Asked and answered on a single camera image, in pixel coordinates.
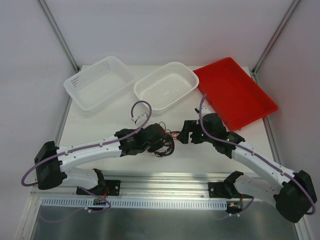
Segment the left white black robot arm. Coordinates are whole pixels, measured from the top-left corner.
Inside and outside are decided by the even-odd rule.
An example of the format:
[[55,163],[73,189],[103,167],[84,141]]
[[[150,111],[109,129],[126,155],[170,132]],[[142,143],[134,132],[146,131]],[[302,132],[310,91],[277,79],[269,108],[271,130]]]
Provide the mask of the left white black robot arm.
[[136,156],[148,152],[156,157],[167,157],[174,152],[172,136],[158,123],[141,128],[122,129],[101,141],[90,143],[86,148],[78,146],[55,146],[46,142],[34,159],[39,190],[58,186],[76,187],[77,195],[103,195],[107,184],[101,170],[82,169],[79,165],[108,158]]

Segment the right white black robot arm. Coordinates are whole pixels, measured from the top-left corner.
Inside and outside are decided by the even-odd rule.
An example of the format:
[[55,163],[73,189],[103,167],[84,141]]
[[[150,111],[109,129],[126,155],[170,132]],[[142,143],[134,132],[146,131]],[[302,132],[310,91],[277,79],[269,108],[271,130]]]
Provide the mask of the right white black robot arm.
[[254,180],[234,171],[224,180],[219,193],[223,198],[249,195],[274,206],[292,223],[315,213],[318,199],[311,176],[304,170],[295,172],[266,159],[242,136],[228,131],[216,113],[185,120],[177,140],[182,144],[211,143],[218,153],[245,165],[261,178]]

